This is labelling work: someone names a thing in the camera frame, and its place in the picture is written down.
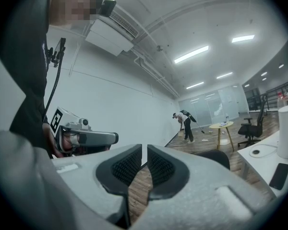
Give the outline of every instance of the ceiling light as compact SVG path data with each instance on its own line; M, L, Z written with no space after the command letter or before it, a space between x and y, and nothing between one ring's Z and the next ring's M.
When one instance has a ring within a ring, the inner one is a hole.
M220 78L225 77L225 76L228 76L228 75L230 75L230 74L232 74L232 72L227 73L227 74L224 74L224 75L222 75L222 76L218 76L216 79L220 79Z
M209 46L205 46L205 47L199 48L199 49L197 49L195 51L192 51L191 53L188 53L188 54L186 54L186 55L184 55L182 57L179 57L178 59L174 60L174 62L177 64L178 62L181 62L181 61L183 61L183 60L185 60L187 58L190 58L192 56L195 56L195 55L198 55L198 54L200 54L202 52L205 52L208 49L209 49Z
M240 36L240 37L235 37L232 39L232 43L235 42L240 42L240 41L245 41L245 40L251 40L255 37L255 35L249 35L249 36Z
M201 85L201 84L203 84L203 83L204 83L204 82L197 83L197 84L195 84L195 85L192 85L192 86L190 86L190 87L187 87L187 89L193 88L193 87L195 87L195 86L197 86L197 85Z

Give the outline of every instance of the wooden floor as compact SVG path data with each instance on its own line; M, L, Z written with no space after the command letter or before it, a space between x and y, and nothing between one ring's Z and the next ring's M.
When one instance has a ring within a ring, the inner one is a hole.
M232 151L231 144L220 147L220 151L225 152L229 158L230 170L237 175L240 174L242 163L237 153L237 143L246 140L244 136L238 135L238 130L241 127L241 123L247 122L247 120L243 120L245 117L252 117L252 124L257 125L257 116L258 113L250 113L249 115L240 115L239 118L233 120L234 124L230 126L228 130L234 144L234 152ZM186 144L186 142L183 141L183 138L175 137L169 143L168 147L187 153L215 150L217 143L217 130L211 130L213 132L212 134L208 133L210 130L208 126L204 127L203 130L205 134L201 133L199 129L192 130L195 140L194 143ZM262 140L278 130L278 113L269 112L268 116L264 117L263 134L260 139ZM228 138L227 133L221 133L221 139L222 138ZM262 184L262 182L260 182L258 176L251 169L249 170L246 181L252 186L256 187L263 194L263 197L266 197L268 200L271 199L271 196L266 190L265 186ZM152 187L152 178L148 167L146 166L137 173L135 179L129 187L129 212L131 223L134 223L145 210L148 192L152 189Z

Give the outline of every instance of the dark pants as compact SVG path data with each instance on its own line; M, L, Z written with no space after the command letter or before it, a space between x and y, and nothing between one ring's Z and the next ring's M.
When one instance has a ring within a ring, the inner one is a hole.
M184 132L186 133L184 139L186 140L189 136L190 141L193 141L193 134L190 127L191 120L189 118L186 119L186 121L183 122L184 124Z

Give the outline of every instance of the man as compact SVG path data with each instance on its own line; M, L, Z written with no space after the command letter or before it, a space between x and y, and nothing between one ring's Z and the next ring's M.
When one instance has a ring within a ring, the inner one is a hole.
M99 12L103 0L20 0L0 31L0 59L25 93L10 128L35 147L44 148L50 157L63 155L55 148L50 126L42 114L47 76L46 33L49 24L64 25L89 20ZM71 149L70 137L64 148Z
M193 142L194 141L194 138L193 138L193 134L192 134L192 131L191 131L191 126L190 126L190 123L191 123L191 119L186 116L185 114L181 113L181 112L177 112L177 113L173 113L173 118L178 118L178 122L180 123L180 130L182 130L182 124L185 126L185 137L184 139L187 140L188 137L190 139L190 142Z

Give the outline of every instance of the white shirt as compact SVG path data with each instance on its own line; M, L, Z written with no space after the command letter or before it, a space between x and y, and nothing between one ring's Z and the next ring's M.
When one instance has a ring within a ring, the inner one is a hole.
M186 121L187 118L189 118L188 116L186 116L185 114L181 113L181 112L177 112L176 116L181 116L182 122Z

